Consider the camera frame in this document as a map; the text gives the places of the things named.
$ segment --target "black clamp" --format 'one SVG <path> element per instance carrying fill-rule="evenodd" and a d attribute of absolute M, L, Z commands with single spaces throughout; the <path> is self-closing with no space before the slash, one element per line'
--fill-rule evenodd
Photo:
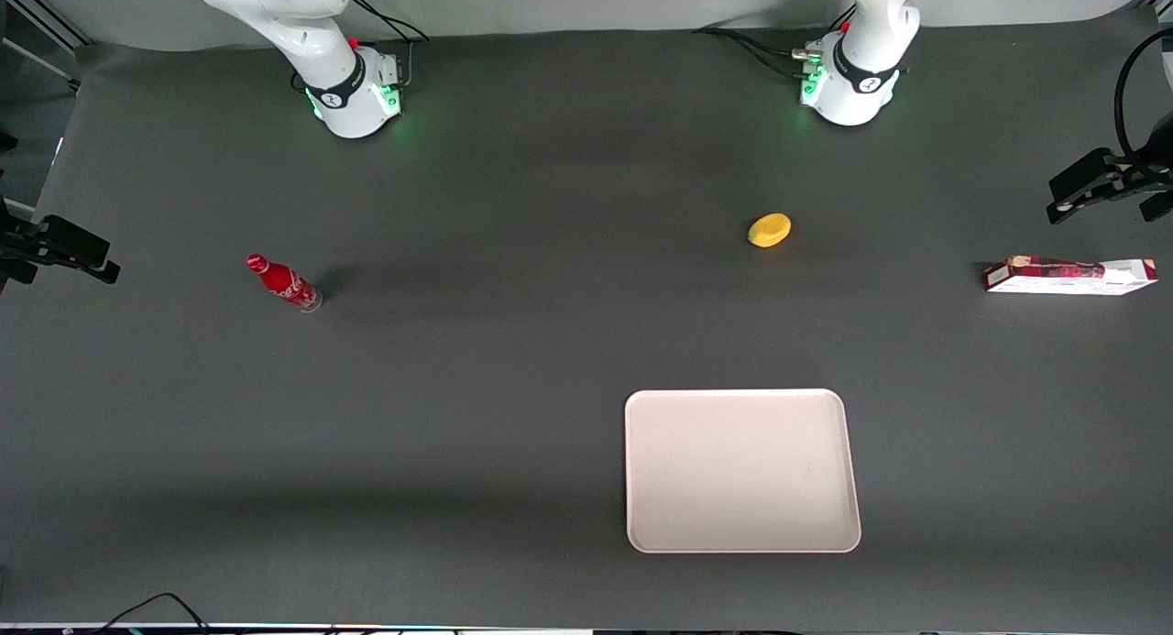
<path fill-rule="evenodd" d="M 1144 175 L 1106 147 L 1093 149 L 1076 161 L 1051 182 L 1046 217 L 1056 225 L 1073 214 L 1100 202 L 1113 202 L 1134 195 L 1151 195 L 1140 203 L 1145 222 L 1153 222 L 1173 211 L 1173 191 L 1166 183 Z"/>
<path fill-rule="evenodd" d="M 59 216 L 21 221 L 0 200 L 0 291 L 8 278 L 32 284 L 35 264 L 68 266 L 114 284 L 121 268 L 106 261 L 109 250 L 109 242 Z"/>

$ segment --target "box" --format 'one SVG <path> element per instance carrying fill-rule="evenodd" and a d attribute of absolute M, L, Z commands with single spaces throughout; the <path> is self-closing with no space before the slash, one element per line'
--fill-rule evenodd
<path fill-rule="evenodd" d="M 1087 264 L 1016 255 L 990 266 L 985 290 L 998 293 L 1090 293 L 1120 296 L 1157 282 L 1152 259 L 1119 259 Z"/>

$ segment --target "white tray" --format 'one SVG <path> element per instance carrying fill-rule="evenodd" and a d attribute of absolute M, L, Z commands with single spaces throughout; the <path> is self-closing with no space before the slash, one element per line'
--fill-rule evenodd
<path fill-rule="evenodd" d="M 644 553 L 847 553 L 860 542 L 843 403 L 829 390 L 628 399 L 628 539 Z"/>

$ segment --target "red coca-cola bottle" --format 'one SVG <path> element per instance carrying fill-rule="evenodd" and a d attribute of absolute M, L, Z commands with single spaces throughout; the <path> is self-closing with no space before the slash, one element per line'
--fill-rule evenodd
<path fill-rule="evenodd" d="M 244 263 L 250 271 L 260 276 L 265 289 L 290 305 L 305 313 L 313 312 L 321 305 L 321 293 L 285 264 L 273 264 L 260 255 L 249 255 Z"/>

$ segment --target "yellow fruit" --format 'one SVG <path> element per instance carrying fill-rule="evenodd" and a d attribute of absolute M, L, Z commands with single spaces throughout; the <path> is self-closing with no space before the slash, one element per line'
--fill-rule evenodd
<path fill-rule="evenodd" d="M 758 248 L 769 248 L 791 234 L 787 214 L 767 214 L 750 225 L 750 243 Z"/>

